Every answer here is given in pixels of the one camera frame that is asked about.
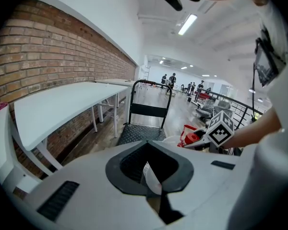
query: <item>floor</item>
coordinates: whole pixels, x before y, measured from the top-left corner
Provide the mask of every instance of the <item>floor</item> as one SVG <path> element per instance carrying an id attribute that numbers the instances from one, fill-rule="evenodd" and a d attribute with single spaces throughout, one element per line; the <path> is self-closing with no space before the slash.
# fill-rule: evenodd
<path id="1" fill-rule="evenodd" d="M 166 94 L 165 89 L 156 88 L 153 86 L 143 86 L 139 90 L 138 99 L 136 99 L 136 96 L 137 95 L 135 94 L 133 101 L 134 103 L 157 107 L 166 107 L 169 99 L 169 94 Z M 204 126 L 204 123 L 194 114 L 194 109 L 196 108 L 196 106 L 188 102 L 187 100 L 188 97 L 186 96 L 186 94 L 181 92 L 177 92 L 175 97 L 171 98 L 168 115 L 164 124 L 164 131 L 167 137 L 180 135 L 185 124 L 191 125 L 196 128 Z M 125 103 L 121 103 L 117 112 L 117 115 L 119 117 L 119 137 L 124 129 L 124 111 Z M 146 126 L 160 127 L 162 124 L 162 118 L 134 114 L 132 115 L 131 122 Z M 108 115 L 104 119 L 103 123 L 99 123 L 97 125 L 97 129 L 101 128 L 102 132 L 95 133 L 94 130 L 91 130 L 66 157 L 62 165 L 64 166 L 73 159 L 78 158 L 82 155 L 104 149 L 109 149 L 116 146 L 119 137 L 114 138 L 113 115 Z"/>

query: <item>human arm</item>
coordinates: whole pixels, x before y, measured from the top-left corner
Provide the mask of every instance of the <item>human arm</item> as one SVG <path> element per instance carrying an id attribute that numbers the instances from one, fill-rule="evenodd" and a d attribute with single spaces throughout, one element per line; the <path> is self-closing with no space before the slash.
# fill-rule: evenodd
<path id="1" fill-rule="evenodd" d="M 280 128 L 279 119 L 274 108 L 271 107 L 256 122 L 235 131 L 234 136 L 224 144 L 223 148 L 245 147 L 258 143 L 264 136 Z"/>

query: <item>brick wall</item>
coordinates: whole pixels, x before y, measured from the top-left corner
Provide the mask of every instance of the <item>brick wall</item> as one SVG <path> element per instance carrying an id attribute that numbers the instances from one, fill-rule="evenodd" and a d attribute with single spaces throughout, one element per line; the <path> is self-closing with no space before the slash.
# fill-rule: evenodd
<path id="1" fill-rule="evenodd" d="M 13 103 L 35 92 L 80 81 L 133 79 L 134 71 L 133 62 L 93 29 L 37 0 L 23 0 L 0 31 L 0 102 L 10 104 L 12 116 Z M 52 133 L 50 153 L 57 157 L 91 122 L 86 110 Z M 32 173 L 42 174 L 18 147 L 16 154 Z"/>

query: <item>metal railing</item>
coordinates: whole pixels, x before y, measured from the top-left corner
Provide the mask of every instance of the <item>metal railing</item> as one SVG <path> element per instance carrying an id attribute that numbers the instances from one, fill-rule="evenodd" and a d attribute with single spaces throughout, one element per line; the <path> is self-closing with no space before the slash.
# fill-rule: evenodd
<path id="1" fill-rule="evenodd" d="M 233 112 L 233 120 L 235 124 L 235 129 L 239 129 L 240 126 L 245 126 L 247 125 L 247 118 L 250 119 L 250 116 L 253 115 L 253 108 L 240 102 L 237 100 L 234 100 L 230 97 L 221 95 L 219 93 L 215 93 L 209 90 L 204 90 L 204 89 L 197 89 L 197 94 L 195 96 L 194 102 L 200 102 L 204 103 L 204 100 L 201 100 L 199 98 L 199 94 L 201 92 L 205 92 L 211 96 L 211 98 L 215 98 L 216 100 L 222 100 L 230 103 L 230 109 Z M 258 110 L 254 110 L 255 114 L 259 114 L 260 116 L 263 115 L 262 112 Z"/>

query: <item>fluorescent light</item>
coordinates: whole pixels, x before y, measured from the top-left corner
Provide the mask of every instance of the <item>fluorescent light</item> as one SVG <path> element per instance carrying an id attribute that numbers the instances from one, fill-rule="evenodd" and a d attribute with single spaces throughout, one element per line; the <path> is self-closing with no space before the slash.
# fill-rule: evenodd
<path id="1" fill-rule="evenodd" d="M 184 35 L 184 33 L 189 29 L 189 27 L 193 24 L 193 22 L 197 19 L 197 16 L 194 14 L 190 14 L 181 30 L 178 32 L 179 35 Z"/>
<path id="2" fill-rule="evenodd" d="M 249 89 L 249 92 L 251 92 L 251 93 L 256 93 L 256 91 L 253 90 L 252 88 Z"/>

